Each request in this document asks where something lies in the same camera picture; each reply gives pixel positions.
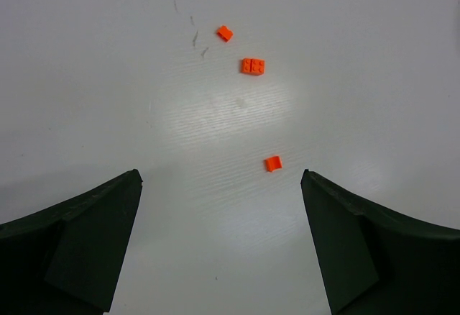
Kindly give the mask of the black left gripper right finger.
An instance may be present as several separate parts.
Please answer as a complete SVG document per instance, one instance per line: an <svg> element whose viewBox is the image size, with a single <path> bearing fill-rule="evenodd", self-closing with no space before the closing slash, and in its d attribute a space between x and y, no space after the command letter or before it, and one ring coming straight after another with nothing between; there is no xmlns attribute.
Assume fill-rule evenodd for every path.
<svg viewBox="0 0 460 315"><path fill-rule="evenodd" d="M458 314L459 231L305 170L301 188L332 314Z"/></svg>

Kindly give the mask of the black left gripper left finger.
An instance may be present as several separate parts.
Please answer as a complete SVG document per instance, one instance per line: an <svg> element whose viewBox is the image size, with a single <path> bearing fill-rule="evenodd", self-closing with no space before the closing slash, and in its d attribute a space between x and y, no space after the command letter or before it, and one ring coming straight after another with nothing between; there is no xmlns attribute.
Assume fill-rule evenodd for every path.
<svg viewBox="0 0 460 315"><path fill-rule="evenodd" d="M109 313L141 192L130 170L2 224L1 313Z"/></svg>

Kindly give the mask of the orange two-by-two lego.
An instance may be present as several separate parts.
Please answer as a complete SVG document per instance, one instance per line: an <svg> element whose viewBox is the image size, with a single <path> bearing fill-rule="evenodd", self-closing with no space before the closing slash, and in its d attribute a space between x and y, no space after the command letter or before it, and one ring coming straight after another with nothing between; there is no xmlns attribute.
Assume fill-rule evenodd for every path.
<svg viewBox="0 0 460 315"><path fill-rule="evenodd" d="M265 61L257 58L243 58L241 73L251 76L261 76L265 73Z"/></svg>

